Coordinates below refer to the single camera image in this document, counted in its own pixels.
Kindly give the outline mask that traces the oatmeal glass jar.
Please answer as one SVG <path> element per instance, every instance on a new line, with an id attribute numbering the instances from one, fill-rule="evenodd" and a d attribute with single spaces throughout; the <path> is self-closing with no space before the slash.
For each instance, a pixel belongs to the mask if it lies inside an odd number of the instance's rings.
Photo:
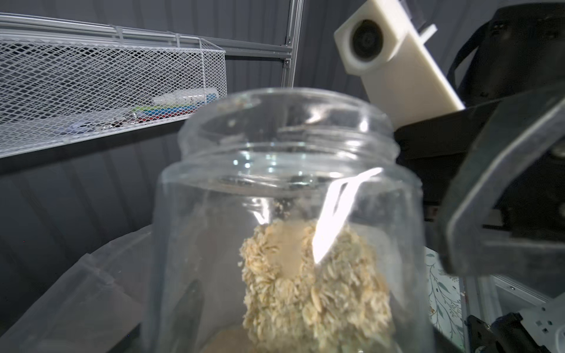
<path id="1" fill-rule="evenodd" d="M 192 352 L 433 352 L 422 186 L 360 99 L 262 89 L 182 126 L 157 184 L 146 352 L 171 352 L 196 279 Z"/>

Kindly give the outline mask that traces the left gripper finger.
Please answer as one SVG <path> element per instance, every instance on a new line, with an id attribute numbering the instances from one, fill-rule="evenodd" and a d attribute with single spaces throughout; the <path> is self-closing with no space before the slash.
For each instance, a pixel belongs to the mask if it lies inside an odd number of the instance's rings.
<path id="1" fill-rule="evenodd" d="M 202 283 L 196 279 L 190 283 L 174 309 L 171 352 L 194 351 L 204 302 Z"/>

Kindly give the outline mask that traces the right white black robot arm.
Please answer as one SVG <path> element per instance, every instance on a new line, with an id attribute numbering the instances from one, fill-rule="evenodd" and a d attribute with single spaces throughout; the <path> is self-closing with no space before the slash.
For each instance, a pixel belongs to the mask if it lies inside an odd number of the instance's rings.
<path id="1" fill-rule="evenodd" d="M 465 110 L 396 132 L 450 274 L 564 291 L 564 3 L 500 8 L 461 47 Z"/>

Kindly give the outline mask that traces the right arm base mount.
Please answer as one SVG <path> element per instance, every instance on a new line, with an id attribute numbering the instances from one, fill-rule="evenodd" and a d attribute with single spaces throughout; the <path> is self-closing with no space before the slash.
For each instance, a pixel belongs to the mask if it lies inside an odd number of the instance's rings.
<path id="1" fill-rule="evenodd" d="M 563 352 L 564 295 L 487 324 L 466 320 L 471 352 Z"/>

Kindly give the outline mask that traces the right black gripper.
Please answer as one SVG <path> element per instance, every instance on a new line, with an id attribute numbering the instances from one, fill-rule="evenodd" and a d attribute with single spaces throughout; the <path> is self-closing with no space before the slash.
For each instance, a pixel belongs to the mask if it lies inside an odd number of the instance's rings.
<path id="1" fill-rule="evenodd" d="M 434 238 L 447 273 L 564 292 L 563 83 L 407 125 L 394 137 L 399 164 L 423 183 L 425 219 L 438 213 Z"/>

